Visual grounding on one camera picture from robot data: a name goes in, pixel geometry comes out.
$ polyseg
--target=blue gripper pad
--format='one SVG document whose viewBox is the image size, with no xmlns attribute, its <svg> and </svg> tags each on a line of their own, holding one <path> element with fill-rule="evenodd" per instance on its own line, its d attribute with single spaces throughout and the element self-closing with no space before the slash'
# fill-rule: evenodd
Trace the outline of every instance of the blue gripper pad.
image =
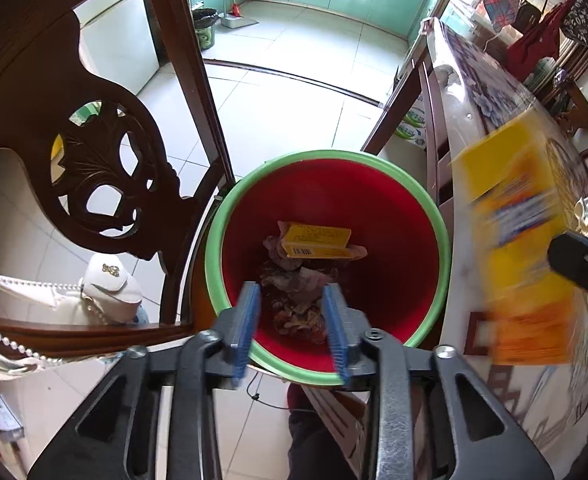
<svg viewBox="0 0 588 480">
<path fill-rule="evenodd" d="M 337 283 L 325 285 L 321 307 L 334 368 L 343 383 L 348 383 L 351 373 L 349 371 L 349 336 L 345 328 L 347 303 Z"/>
<path fill-rule="evenodd" d="M 234 351 L 234 388 L 245 376 L 245 368 L 250 361 L 251 339 L 261 314 L 261 286 L 256 282 L 244 282 L 235 309 L 237 312 L 230 344 Z"/>
</svg>

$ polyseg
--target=pearl chain strap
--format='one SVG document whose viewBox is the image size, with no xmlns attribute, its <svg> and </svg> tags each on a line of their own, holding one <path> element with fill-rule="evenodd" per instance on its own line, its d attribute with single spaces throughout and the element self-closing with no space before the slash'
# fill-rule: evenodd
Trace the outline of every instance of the pearl chain strap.
<svg viewBox="0 0 588 480">
<path fill-rule="evenodd" d="M 17 278 L 8 278 L 3 276 L 0 279 L 0 284 L 7 284 L 11 285 L 15 283 L 16 285 L 32 285 L 32 286 L 51 286 L 54 288 L 59 288 L 60 290 L 82 290 L 81 285 L 73 285 L 70 283 L 45 283 L 45 282 L 30 282 L 28 280 L 20 280 Z"/>
<path fill-rule="evenodd" d="M 42 362 L 46 362 L 50 365 L 63 364 L 64 359 L 45 357 L 44 355 L 34 352 L 31 348 L 25 348 L 24 345 L 19 345 L 15 341 L 11 341 L 8 337 L 3 337 L 0 333 L 0 342 L 10 347 L 12 350 L 18 350 L 21 354 L 25 354 L 27 357 L 33 357 L 34 359 L 40 359 Z"/>
</svg>

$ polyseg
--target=red bucket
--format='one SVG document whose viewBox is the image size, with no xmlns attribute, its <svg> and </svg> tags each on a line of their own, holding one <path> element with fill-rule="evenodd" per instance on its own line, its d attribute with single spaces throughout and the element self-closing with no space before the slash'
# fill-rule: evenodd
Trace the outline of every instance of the red bucket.
<svg viewBox="0 0 588 480">
<path fill-rule="evenodd" d="M 426 190 L 400 168 L 366 153 L 323 150 L 287 155 L 242 179 L 212 223 L 207 288 L 218 314 L 243 282 L 258 281 L 263 240 L 277 221 L 351 229 L 368 255 L 351 262 L 347 303 L 373 327 L 415 346 L 437 319 L 447 292 L 450 242 Z M 263 308 L 252 359 L 293 381 L 340 384 L 326 344 L 279 335 Z"/>
</svg>

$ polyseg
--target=white tile floor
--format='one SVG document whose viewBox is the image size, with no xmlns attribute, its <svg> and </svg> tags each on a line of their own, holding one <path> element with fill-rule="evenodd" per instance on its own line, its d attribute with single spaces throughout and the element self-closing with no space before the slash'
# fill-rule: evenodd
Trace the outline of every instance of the white tile floor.
<svg viewBox="0 0 588 480">
<path fill-rule="evenodd" d="M 307 76 L 385 101 L 407 41 L 328 12 L 252 0 L 241 14 L 257 25 L 216 25 L 203 57 L 257 64 Z"/>
<path fill-rule="evenodd" d="M 384 99 L 407 44 L 362 23 L 312 9 L 248 2 L 243 13 L 259 25 L 217 30 L 217 59 L 261 63 Z M 302 82 L 232 68 L 207 66 L 210 85 L 231 154 L 242 177 L 266 160 L 288 152 L 319 148 L 358 150 L 381 110 L 342 94 Z M 192 194 L 209 163 L 171 65 L 163 67 L 139 94 L 165 142 L 168 160 Z M 122 146 L 123 167 L 132 171 L 135 156 Z M 90 208 L 110 212 L 118 195 L 107 187 L 90 199 Z M 76 282 L 91 251 L 66 240 L 40 212 L 18 157 L 0 154 L 0 274 L 46 282 Z M 158 319 L 163 272 L 158 258 L 138 260 L 121 254 L 141 285 L 144 307 Z M 0 316 L 47 322 L 48 311 L 0 293 Z M 39 456 L 62 423 L 106 372 L 99 361 L 66 365 L 55 371 L 0 383 L 26 426 L 20 442 L 27 466 Z M 264 400 L 285 406 L 287 384 L 260 376 Z M 291 442 L 287 412 L 250 399 L 245 390 L 216 393 L 221 467 L 228 480 L 287 477 Z M 160 439 L 159 469 L 163 469 Z"/>
</svg>

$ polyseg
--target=black gripper frame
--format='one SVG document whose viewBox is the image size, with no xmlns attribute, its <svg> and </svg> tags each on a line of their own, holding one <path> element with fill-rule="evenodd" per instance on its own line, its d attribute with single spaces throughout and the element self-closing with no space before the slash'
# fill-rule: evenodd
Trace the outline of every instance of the black gripper frame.
<svg viewBox="0 0 588 480">
<path fill-rule="evenodd" d="M 360 480 L 414 480 L 411 384 L 426 400 L 429 478 L 554 479 L 527 434 L 455 349 L 403 346 L 349 308 L 337 284 L 327 286 L 347 341 L 345 388 L 371 392 Z"/>
<path fill-rule="evenodd" d="M 165 385 L 173 385 L 167 479 L 222 480 L 213 389 L 233 387 L 248 315 L 239 304 L 182 346 L 127 350 L 41 453 L 29 480 L 154 480 Z"/>
</svg>

